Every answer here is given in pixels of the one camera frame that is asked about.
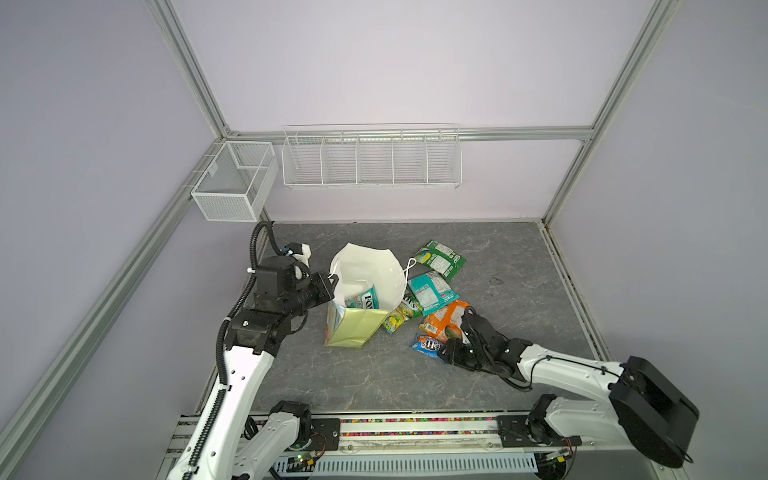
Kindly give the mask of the blue M&M's packet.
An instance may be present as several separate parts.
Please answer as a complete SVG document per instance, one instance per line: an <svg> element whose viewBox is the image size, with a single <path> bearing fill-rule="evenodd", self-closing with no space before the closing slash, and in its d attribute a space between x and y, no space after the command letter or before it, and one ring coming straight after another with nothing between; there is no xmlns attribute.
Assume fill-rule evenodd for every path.
<svg viewBox="0 0 768 480"><path fill-rule="evenodd" d="M434 339L426 334L417 334L413 340L411 348L427 357L439 359L439 352L443 349L444 343Z"/></svg>

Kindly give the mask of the pink-teal Fox's candy packet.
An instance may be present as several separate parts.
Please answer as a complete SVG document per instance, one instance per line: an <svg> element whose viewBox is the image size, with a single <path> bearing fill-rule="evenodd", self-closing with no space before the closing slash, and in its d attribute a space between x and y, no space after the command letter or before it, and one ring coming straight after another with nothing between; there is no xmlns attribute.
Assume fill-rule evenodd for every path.
<svg viewBox="0 0 768 480"><path fill-rule="evenodd" d="M361 293L346 298L345 307L358 310L378 310L380 302L376 288L371 286Z"/></svg>

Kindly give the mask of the white and green paper bag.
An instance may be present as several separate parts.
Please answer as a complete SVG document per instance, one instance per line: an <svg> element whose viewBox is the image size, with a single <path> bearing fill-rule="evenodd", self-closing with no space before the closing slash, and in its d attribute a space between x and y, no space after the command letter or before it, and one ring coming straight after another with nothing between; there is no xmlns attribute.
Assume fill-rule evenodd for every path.
<svg viewBox="0 0 768 480"><path fill-rule="evenodd" d="M401 304L414 265L412 258L402 265L389 249L345 245L330 265L338 284L328 308L324 344L363 347Z"/></svg>

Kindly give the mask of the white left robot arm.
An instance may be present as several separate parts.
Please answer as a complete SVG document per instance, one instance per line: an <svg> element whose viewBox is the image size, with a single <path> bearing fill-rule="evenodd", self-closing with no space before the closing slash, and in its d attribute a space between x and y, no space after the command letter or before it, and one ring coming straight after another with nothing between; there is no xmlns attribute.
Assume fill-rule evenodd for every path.
<svg viewBox="0 0 768 480"><path fill-rule="evenodd" d="M310 270L308 245L279 247L269 221L254 227L249 255L247 283L216 336L216 383L171 479L277 478L279 457L311 442L307 405L280 401L263 427L250 411L282 342L298 331L293 320L331 302L338 278Z"/></svg>

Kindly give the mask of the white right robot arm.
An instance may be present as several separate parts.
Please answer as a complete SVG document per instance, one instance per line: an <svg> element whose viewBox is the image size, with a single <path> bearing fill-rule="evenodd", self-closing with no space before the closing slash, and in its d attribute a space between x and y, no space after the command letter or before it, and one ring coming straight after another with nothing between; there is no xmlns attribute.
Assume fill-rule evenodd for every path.
<svg viewBox="0 0 768 480"><path fill-rule="evenodd" d="M538 446L575 438L630 445L669 468L691 462L688 452L700 411L650 361L588 360L508 338L468 308L462 334L438 351L446 364L493 375L521 392L542 384L572 393L543 394L529 410L522 434Z"/></svg>

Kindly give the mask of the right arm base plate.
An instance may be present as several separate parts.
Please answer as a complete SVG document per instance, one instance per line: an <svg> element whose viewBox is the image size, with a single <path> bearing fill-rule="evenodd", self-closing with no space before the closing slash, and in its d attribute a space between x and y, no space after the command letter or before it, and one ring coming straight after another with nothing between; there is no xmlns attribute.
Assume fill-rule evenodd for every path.
<svg viewBox="0 0 768 480"><path fill-rule="evenodd" d="M579 447L579 436L564 437L543 421L531 423L527 415L499 415L496 417L497 432L504 448L522 447Z"/></svg>

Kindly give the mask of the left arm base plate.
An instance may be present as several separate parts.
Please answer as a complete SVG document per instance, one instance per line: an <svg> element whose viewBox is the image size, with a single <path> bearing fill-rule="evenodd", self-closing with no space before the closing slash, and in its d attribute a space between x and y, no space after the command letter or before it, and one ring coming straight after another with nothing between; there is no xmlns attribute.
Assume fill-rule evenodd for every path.
<svg viewBox="0 0 768 480"><path fill-rule="evenodd" d="M286 451L337 451L341 440L341 420L337 417L315 418L308 430L300 430L298 440Z"/></svg>

